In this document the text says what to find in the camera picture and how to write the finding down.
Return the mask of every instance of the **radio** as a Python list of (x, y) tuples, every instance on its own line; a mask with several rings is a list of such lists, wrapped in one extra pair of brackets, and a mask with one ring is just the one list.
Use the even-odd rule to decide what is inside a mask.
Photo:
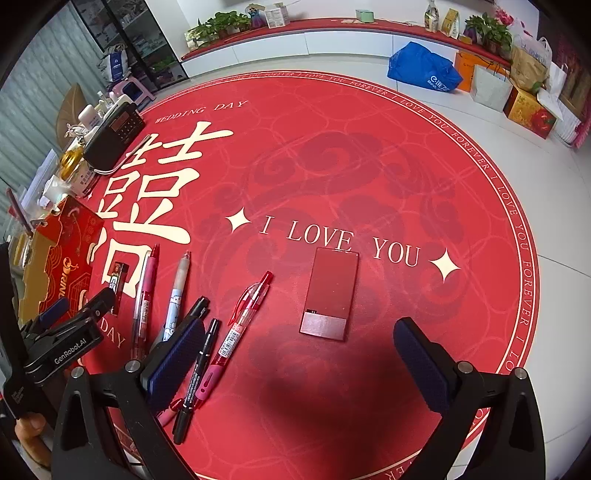
[(84, 159), (95, 170), (109, 171), (145, 127), (135, 103), (122, 103), (103, 120), (84, 149)]

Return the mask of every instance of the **white wall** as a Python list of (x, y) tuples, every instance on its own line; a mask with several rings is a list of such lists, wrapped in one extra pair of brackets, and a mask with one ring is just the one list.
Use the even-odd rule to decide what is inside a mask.
[(176, 0), (145, 0), (162, 33), (180, 59), (189, 52), (184, 33), (191, 28), (185, 13)]
[[(197, 25), (198, 20), (205, 21), (216, 12), (237, 10), (244, 12), (247, 5), (254, 0), (146, 0), (154, 14), (164, 36), (172, 46), (178, 58), (185, 55), (189, 49), (184, 39), (184, 33)], [(293, 0), (286, 0), (292, 19), (324, 18), (324, 17), (353, 17), (355, 9), (366, 8), (375, 13), (376, 18), (395, 20), (399, 22), (414, 22), (424, 24), (426, 0), (299, 0), (290, 5)], [(538, 31), (538, 10), (528, 0), (496, 0), (497, 4), (507, 10), (514, 17), (520, 18), (532, 34)], [(261, 1), (260, 4), (271, 4)], [(439, 14), (444, 17), (449, 8), (460, 12), (460, 25), (463, 30), (464, 22), (471, 15), (481, 15), (492, 12), (492, 5), (484, 0), (436, 0)]]
[[(174, 0), (151, 0), (152, 2), (172, 3)], [(528, 0), (496, 0), (497, 3), (514, 17), (521, 18), (528, 30), (535, 34), (538, 30), (538, 12)], [(238, 0), (177, 0), (191, 27), (197, 20), (207, 20), (218, 11), (237, 10), (244, 12), (250, 3), (261, 5), (272, 2), (238, 1)], [(293, 0), (284, 0), (286, 5)], [(323, 17), (354, 17), (355, 9), (372, 10), (376, 18), (396, 21), (411, 21), (424, 24), (427, 0), (300, 0), (288, 7), (291, 18), (323, 18)], [(484, 0), (436, 0), (439, 14), (444, 17), (449, 8), (460, 12), (463, 29), (464, 21), (471, 15), (492, 12), (492, 5)]]

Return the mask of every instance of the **finger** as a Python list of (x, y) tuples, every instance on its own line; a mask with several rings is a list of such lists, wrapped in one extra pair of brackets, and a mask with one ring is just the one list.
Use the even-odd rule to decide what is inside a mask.
[(39, 438), (45, 427), (45, 418), (39, 414), (30, 414), (17, 420), (14, 432), (25, 451), (31, 458), (46, 468), (51, 466), (51, 451)]

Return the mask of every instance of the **blue plastic bag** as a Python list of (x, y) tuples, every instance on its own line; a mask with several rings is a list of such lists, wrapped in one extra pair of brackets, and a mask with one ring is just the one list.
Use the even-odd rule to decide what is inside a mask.
[(390, 58), (388, 78), (440, 92), (449, 92), (462, 81), (448, 59), (413, 41)]

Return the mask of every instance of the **curtain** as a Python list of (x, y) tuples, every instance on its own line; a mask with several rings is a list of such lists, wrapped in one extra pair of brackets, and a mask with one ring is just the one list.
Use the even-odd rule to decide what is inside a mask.
[(8, 218), (6, 184), (17, 196), (53, 149), (57, 113), (73, 83), (89, 103), (106, 89), (103, 53), (68, 3), (33, 38), (0, 89), (0, 225)]

